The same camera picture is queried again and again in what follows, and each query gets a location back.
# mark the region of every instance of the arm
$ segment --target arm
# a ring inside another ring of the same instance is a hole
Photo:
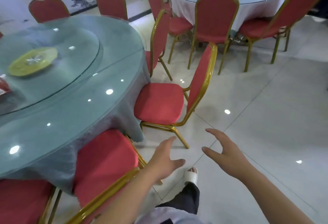
[[[94,224],[131,224],[137,219],[147,193],[158,180],[172,174],[185,164],[184,159],[170,160],[170,149],[175,137],[164,140],[156,148],[153,157],[134,179],[123,189],[108,209]]]
[[[252,193],[270,224],[313,223],[270,180],[249,163],[238,146],[221,131],[206,129],[221,143],[222,153],[203,147],[203,152],[228,175],[239,179]]]

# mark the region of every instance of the person's left hand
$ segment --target person's left hand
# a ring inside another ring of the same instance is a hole
[[[184,159],[170,159],[170,149],[175,139],[176,137],[170,137],[169,139],[162,141],[156,148],[149,163],[144,168],[144,170],[151,171],[155,181],[168,177],[173,171],[182,167],[186,163],[186,160]]]

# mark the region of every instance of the tile floor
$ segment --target tile floor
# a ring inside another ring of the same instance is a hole
[[[149,50],[154,24],[152,15],[131,23]],[[306,16],[292,30],[287,52],[278,52],[271,65],[274,39],[255,44],[249,71],[243,73],[247,48],[232,46],[220,76],[219,60],[207,93],[185,126],[178,130],[189,143],[186,150],[175,141],[171,158],[184,158],[186,165],[155,185],[148,194],[142,212],[172,199],[182,188],[186,168],[199,171],[199,216],[213,223],[267,223],[256,201],[238,180],[225,174],[203,155],[202,146],[216,151],[222,147],[204,131],[213,127],[224,131],[264,173],[315,223],[328,220],[328,27]],[[172,44],[168,37],[164,61]],[[284,48],[284,39],[280,50]],[[167,67],[174,83],[186,87],[191,82],[203,49],[194,53],[187,70],[188,41],[177,43]],[[158,64],[154,82],[170,82]],[[171,134],[145,128],[146,140],[136,144],[148,161],[156,146]],[[55,224],[64,223],[79,209],[74,197],[63,195]]]

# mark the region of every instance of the hand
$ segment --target hand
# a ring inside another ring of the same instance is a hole
[[[170,149],[175,139],[176,137],[170,137],[162,141],[145,167],[145,170],[151,171],[151,175],[154,176],[155,182],[168,177],[173,171],[186,163],[184,159],[170,159]]]
[[[248,162],[238,146],[222,131],[209,128],[206,131],[213,134],[219,140],[223,150],[222,153],[218,153],[210,148],[202,147],[205,155],[214,160],[228,175],[240,181],[249,176],[250,171],[254,167]]]

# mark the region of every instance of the red packet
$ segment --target red packet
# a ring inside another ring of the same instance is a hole
[[[0,95],[11,92],[8,84],[0,77]]]

